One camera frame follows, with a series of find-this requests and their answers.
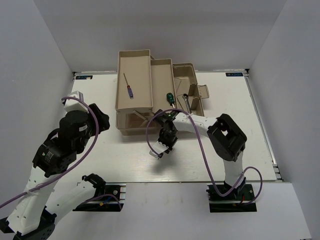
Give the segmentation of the red blue handle screwdriver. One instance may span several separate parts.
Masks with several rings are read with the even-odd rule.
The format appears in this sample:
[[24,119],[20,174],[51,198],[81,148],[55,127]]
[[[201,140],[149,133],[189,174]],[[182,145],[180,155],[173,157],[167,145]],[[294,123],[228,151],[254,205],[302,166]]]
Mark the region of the red blue handle screwdriver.
[[133,94],[133,91],[132,91],[131,86],[130,86],[129,83],[128,83],[126,74],[123,73],[123,76],[124,76],[124,79],[125,79],[125,82],[126,82],[126,87],[127,87],[127,92],[128,92],[129,98],[130,98],[130,99],[133,99],[133,98],[134,98],[134,94]]

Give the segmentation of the green stubby screwdriver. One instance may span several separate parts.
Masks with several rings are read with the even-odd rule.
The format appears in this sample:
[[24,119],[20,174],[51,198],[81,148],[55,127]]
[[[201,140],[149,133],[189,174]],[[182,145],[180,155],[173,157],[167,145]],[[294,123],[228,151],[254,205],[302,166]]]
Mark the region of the green stubby screwdriver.
[[169,103],[170,106],[172,106],[172,108],[174,109],[175,108],[175,98],[174,98],[174,95],[171,93],[171,92],[168,92],[166,94],[166,99]]

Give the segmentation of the large silver ratchet wrench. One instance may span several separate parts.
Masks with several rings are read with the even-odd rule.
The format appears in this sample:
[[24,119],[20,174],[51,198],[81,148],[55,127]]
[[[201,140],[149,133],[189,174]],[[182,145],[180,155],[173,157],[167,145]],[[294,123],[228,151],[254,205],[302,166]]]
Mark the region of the large silver ratchet wrench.
[[184,94],[182,95],[182,98],[183,98],[183,100],[184,100],[184,102],[185,102],[187,112],[188,112],[189,114],[191,114],[191,113],[192,113],[192,110],[191,110],[191,106],[190,106],[190,103],[189,103],[189,96],[188,96],[188,94],[184,93]]

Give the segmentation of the beige plastic toolbox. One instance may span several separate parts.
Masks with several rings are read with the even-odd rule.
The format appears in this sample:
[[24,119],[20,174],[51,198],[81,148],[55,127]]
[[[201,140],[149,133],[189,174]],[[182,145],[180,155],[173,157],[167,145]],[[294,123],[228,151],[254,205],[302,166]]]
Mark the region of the beige plastic toolbox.
[[[133,91],[133,99],[128,95],[123,73]],[[155,59],[148,49],[118,53],[116,128],[123,136],[145,134],[148,121],[158,110],[172,108],[167,93],[173,94],[175,108],[184,111],[187,108],[183,94],[188,94],[192,113],[204,116],[203,100],[210,94],[206,85],[198,83],[192,63]]]

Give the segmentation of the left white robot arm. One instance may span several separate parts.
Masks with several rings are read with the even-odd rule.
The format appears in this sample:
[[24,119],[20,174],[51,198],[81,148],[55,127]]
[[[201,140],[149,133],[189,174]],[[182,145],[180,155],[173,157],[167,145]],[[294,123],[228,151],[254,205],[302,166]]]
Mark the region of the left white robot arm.
[[57,223],[78,205],[90,199],[105,196],[105,181],[92,173],[84,176],[78,186],[48,204],[57,181],[77,167],[90,149],[85,149],[90,138],[97,141],[98,135],[110,128],[109,116],[96,104],[81,102],[66,110],[59,127],[49,133],[38,148],[30,177],[13,212],[0,221],[3,233],[15,233],[16,240],[46,240]]

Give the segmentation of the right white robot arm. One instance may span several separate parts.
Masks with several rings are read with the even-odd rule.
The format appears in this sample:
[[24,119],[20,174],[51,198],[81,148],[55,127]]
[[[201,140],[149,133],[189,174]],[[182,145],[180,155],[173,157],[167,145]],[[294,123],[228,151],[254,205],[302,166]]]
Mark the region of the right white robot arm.
[[243,152],[247,137],[228,115],[223,113],[217,118],[204,117],[173,110],[168,113],[159,110],[154,120],[161,125],[157,142],[150,145],[149,154],[161,158],[169,153],[177,142],[178,132],[194,133],[197,137],[209,138],[216,154],[223,160],[225,193],[213,188],[221,197],[236,200],[244,193],[246,178],[243,169]]

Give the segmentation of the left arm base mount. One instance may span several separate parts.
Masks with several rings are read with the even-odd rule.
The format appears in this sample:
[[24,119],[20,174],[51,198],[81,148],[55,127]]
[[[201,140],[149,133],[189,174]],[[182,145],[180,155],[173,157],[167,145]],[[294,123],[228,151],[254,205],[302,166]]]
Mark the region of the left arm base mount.
[[85,202],[73,209],[73,212],[120,212],[126,198],[125,183],[107,183],[94,194],[94,200]]

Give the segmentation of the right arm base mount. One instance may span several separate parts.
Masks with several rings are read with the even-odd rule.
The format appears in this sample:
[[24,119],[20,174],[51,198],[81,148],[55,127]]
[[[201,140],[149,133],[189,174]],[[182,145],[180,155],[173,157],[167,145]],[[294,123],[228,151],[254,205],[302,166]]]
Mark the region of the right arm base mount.
[[228,196],[222,197],[217,194],[212,184],[207,185],[206,192],[211,213],[257,212],[254,189],[251,184],[245,184],[237,195],[230,193]]

